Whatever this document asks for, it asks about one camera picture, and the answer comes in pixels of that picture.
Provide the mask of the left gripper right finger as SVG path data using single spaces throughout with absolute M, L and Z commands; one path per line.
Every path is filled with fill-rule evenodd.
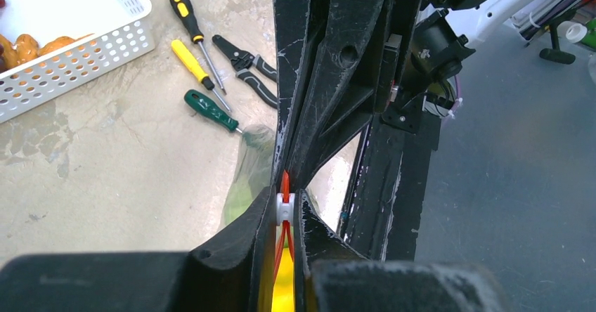
M 502 287 L 483 267 L 373 261 L 339 238 L 305 190 L 294 204 L 296 311 L 507 311 Z

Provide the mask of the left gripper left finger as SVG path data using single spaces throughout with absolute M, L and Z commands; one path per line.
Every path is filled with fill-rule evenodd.
M 2 311 L 269 311 L 276 190 L 184 252 L 30 254 L 1 269 Z

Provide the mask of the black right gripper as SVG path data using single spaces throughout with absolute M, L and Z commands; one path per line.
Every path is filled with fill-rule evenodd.
M 420 128 L 427 98 L 445 108 L 455 104 L 455 89 L 446 82 L 474 50 L 452 30 L 446 9 L 420 20 L 422 3 L 273 0 L 276 183 L 286 171 L 291 189 L 307 187 L 370 121 L 364 107 L 375 90 L 381 123 L 411 134 Z M 379 23 L 383 41 L 375 32 Z

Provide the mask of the clear zip top bag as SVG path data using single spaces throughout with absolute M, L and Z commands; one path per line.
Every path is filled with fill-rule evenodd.
M 262 188 L 270 184 L 276 135 L 263 124 L 242 130 L 232 183 L 221 213 L 223 230 L 252 204 Z M 294 311 L 294 253 L 289 245 L 293 230 L 285 232 L 283 248 L 277 248 L 277 273 L 273 286 L 272 311 Z

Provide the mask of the green cabbage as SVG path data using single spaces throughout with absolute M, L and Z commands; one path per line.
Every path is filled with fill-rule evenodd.
M 232 183 L 223 206 L 219 230 L 236 220 L 252 204 L 262 188 L 271 184 L 276 135 L 263 124 L 243 131 Z

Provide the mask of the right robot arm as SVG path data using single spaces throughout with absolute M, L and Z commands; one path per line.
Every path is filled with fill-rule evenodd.
M 273 0 L 273 184 L 303 188 L 374 117 L 406 130 L 428 86 L 461 71 L 521 11 L 539 25 L 580 0 Z

